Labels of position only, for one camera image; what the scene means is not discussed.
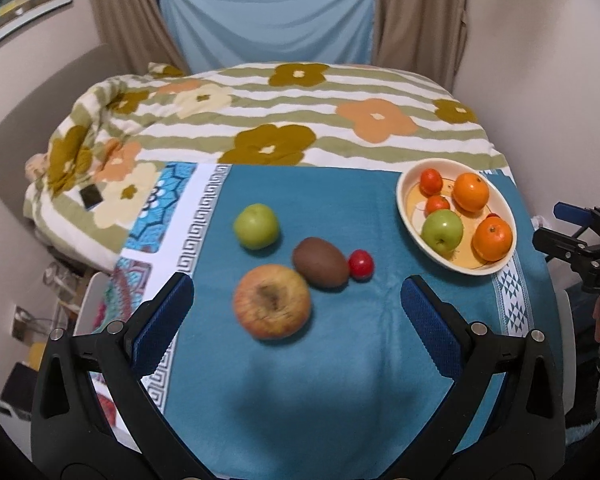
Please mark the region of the large orange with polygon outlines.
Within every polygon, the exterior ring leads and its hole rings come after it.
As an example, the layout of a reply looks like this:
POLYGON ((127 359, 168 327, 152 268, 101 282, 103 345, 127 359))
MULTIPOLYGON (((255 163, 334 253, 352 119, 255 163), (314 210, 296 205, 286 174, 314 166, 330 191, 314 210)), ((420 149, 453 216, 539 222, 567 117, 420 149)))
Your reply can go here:
POLYGON ((502 218, 485 218, 480 222, 471 240, 477 256, 486 262, 503 259, 513 246, 513 231, 502 218))

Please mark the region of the small black square object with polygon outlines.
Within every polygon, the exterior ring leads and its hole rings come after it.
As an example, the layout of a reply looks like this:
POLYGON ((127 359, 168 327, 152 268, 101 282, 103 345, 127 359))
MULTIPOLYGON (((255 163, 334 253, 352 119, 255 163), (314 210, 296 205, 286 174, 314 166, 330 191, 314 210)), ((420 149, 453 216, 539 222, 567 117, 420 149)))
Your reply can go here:
POLYGON ((96 184, 85 185, 80 189, 80 196, 86 211, 94 209, 104 200, 96 184))

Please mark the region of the beige curtain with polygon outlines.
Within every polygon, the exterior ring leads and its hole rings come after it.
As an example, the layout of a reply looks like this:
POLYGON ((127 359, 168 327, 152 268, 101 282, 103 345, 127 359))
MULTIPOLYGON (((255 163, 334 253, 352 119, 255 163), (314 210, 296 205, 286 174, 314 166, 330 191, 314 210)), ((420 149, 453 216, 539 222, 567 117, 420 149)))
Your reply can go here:
POLYGON ((99 37, 114 52, 125 73, 146 73, 151 62, 189 72, 166 28, 158 0, 90 1, 99 37))
POLYGON ((372 63, 454 86, 466 40, 467 0, 375 0, 372 63))

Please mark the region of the small mandarin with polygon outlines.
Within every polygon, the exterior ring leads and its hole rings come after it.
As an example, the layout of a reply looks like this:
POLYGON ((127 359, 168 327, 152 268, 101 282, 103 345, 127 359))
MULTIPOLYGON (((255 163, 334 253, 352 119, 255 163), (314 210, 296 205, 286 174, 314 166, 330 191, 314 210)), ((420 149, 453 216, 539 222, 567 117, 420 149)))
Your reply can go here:
POLYGON ((439 210, 450 210, 451 205, 448 199, 443 195, 430 196, 425 204, 425 216, 428 217, 430 214, 439 210))
POLYGON ((438 195, 443 188, 443 178, 434 168, 422 170, 419 177, 419 191, 426 196, 438 195))

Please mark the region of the brown kiwi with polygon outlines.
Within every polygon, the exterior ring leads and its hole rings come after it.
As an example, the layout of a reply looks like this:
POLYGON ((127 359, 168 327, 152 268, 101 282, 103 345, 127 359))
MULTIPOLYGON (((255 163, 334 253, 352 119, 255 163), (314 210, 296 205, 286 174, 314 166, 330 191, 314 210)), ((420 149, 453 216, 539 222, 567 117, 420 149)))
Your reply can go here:
POLYGON ((340 288, 349 279, 346 257, 327 240, 307 237, 292 252, 294 268, 310 284, 318 288, 340 288))

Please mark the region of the grey upholstered headboard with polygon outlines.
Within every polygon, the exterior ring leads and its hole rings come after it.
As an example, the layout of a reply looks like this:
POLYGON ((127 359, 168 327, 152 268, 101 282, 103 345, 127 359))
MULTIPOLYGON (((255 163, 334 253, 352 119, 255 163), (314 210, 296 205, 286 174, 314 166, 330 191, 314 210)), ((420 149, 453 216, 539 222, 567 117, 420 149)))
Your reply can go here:
POLYGON ((114 51, 103 44, 55 70, 0 122, 0 201, 26 229, 23 201, 29 181, 24 164, 42 153, 73 103, 96 82, 120 75, 114 51))

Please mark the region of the cream bowl with cartoon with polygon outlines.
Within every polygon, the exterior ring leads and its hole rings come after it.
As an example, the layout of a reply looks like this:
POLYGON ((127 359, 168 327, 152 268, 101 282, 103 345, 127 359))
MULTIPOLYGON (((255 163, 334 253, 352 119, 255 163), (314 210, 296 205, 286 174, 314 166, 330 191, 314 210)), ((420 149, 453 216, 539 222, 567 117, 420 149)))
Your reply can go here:
POLYGON ((486 180, 486 184, 489 185, 490 188, 490 198, 483 210, 476 214, 471 214, 470 212, 464 211, 460 206, 457 206, 452 199, 452 188, 455 179, 460 174, 464 174, 464 172, 478 174, 478 172, 471 170, 468 166, 463 165, 460 162, 453 162, 449 159, 430 158, 419 162, 413 168, 400 175, 398 184, 396 185, 396 204, 398 205, 398 211, 404 226, 407 228, 407 232, 413 237, 417 246, 436 263, 461 274, 475 276, 494 274, 503 270, 506 264, 509 263, 509 260, 513 258, 517 244, 516 222, 512 210, 503 194, 482 174, 478 175, 486 180), (420 236, 422 225, 427 218, 425 216, 425 204, 430 196, 426 196, 419 191, 419 177, 422 170, 427 168, 437 169, 442 175, 443 188, 438 195, 443 195, 448 199, 451 205, 450 210, 454 211, 460 217, 464 226, 462 241, 454 252, 446 257, 434 252, 420 236), (499 214, 500 217, 509 224, 512 228, 514 239, 513 246, 509 249, 507 255, 497 262, 486 262, 480 259, 471 246, 471 240, 477 226, 491 212, 499 214))

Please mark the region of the green apple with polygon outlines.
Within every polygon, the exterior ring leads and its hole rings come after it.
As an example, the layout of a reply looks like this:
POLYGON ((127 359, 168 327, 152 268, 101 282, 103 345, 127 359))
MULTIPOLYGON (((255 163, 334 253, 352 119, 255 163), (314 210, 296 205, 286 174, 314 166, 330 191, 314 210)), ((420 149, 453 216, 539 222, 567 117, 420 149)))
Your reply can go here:
POLYGON ((452 210, 439 209, 428 214, 420 236, 437 254, 449 256, 462 241, 464 226, 460 217, 452 210))
POLYGON ((267 248, 279 238, 279 223, 275 212, 265 204, 247 206, 235 218, 234 234, 238 242, 249 250, 267 248))

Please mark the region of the beige curtain left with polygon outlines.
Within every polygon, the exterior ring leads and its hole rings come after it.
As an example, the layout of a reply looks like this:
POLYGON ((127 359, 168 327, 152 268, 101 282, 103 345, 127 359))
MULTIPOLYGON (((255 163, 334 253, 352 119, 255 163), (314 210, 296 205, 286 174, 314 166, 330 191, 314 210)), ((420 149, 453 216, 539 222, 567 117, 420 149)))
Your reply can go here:
POLYGON ((114 52, 125 73, 146 73, 151 62, 189 72, 166 28, 158 0, 90 1, 99 37, 114 52))

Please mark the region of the red cherry tomato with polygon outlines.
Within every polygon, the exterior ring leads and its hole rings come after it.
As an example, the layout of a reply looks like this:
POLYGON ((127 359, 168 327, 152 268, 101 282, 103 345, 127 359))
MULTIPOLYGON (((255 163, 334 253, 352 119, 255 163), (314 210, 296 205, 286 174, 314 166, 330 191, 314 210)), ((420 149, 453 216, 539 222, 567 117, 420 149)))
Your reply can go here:
POLYGON ((375 263, 369 252, 363 249, 355 249, 348 259, 350 277, 358 282, 366 282, 372 278, 375 271, 375 263))

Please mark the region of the floral striped blanket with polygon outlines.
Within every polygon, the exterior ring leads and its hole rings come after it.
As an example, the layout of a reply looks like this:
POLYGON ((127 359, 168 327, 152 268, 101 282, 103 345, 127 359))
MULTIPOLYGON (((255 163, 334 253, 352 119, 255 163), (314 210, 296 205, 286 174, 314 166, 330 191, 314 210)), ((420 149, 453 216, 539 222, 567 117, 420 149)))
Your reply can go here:
POLYGON ((431 79, 370 65, 247 63, 193 76, 159 63, 96 82, 26 165, 24 218, 111 271, 170 162, 402 172, 427 158, 506 167, 470 107, 431 79), (86 211, 96 184, 104 199, 86 211))

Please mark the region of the light blue hanging sheet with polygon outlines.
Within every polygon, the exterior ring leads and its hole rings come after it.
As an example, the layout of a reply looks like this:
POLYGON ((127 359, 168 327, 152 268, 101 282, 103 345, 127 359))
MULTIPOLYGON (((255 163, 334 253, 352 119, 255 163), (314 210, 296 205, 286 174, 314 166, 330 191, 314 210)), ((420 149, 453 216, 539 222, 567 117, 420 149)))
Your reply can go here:
POLYGON ((159 0, 192 73, 244 63, 367 64, 375 0, 159 0))

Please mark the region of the white patterned tray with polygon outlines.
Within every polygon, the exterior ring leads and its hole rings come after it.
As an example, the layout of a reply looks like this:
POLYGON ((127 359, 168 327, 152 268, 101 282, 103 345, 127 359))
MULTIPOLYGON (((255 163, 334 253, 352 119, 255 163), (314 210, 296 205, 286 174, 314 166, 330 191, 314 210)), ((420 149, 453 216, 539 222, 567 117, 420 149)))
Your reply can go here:
POLYGON ((205 463, 232 442, 226 400, 245 339, 230 307, 244 256, 230 224, 239 170, 170 162, 132 225, 94 321, 127 321, 175 272, 195 296, 180 330, 161 353, 143 354, 154 370, 140 382, 180 438, 205 463))

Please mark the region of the medium orange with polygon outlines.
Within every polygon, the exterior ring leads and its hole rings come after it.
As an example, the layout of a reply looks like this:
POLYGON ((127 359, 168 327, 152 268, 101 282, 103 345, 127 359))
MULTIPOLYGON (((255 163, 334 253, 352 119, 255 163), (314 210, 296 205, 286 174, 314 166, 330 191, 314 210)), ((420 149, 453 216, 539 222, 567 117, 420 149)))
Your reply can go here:
POLYGON ((454 181, 452 199, 464 211, 476 214, 483 210, 490 198, 486 180, 473 172, 464 172, 454 181))

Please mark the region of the teal blue cloth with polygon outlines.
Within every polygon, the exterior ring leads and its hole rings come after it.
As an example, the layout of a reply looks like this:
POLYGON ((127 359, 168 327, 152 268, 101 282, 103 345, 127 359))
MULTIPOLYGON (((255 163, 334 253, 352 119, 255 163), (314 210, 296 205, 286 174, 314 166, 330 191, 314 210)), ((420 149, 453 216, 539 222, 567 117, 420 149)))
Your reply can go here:
POLYGON ((559 316, 544 258, 513 182, 494 176, 518 229, 514 263, 491 276, 446 270, 412 240, 396 208, 394 172, 310 167, 235 166, 230 228, 244 258, 238 278, 265 263, 289 264, 294 248, 315 236, 342 252, 363 249, 373 277, 342 289, 315 289, 309 322, 289 338, 245 339, 226 400, 232 442, 203 462, 244 479, 369 479, 379 476, 426 424, 450 388, 400 304, 400 287, 421 275, 469 321, 494 332, 547 334, 562 350, 559 316), (276 243, 249 250, 235 218, 265 204, 279 223, 276 243))

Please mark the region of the large yellow-red apple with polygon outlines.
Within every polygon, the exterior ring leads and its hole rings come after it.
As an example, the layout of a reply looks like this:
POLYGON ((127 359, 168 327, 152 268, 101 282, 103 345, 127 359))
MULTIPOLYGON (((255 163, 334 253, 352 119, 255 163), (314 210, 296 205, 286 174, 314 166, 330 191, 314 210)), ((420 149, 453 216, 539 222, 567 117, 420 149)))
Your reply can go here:
POLYGON ((240 326, 253 338, 290 337, 302 330, 311 316, 309 286, 288 266, 257 266, 235 287, 233 311, 240 326))

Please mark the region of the beige curtain right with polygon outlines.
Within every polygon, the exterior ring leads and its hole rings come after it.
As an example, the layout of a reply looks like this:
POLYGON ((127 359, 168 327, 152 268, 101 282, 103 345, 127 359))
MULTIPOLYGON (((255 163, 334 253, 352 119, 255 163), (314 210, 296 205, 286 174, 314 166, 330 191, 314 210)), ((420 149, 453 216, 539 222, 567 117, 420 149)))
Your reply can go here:
POLYGON ((467 0, 375 0, 372 63, 454 86, 466 40, 467 0))

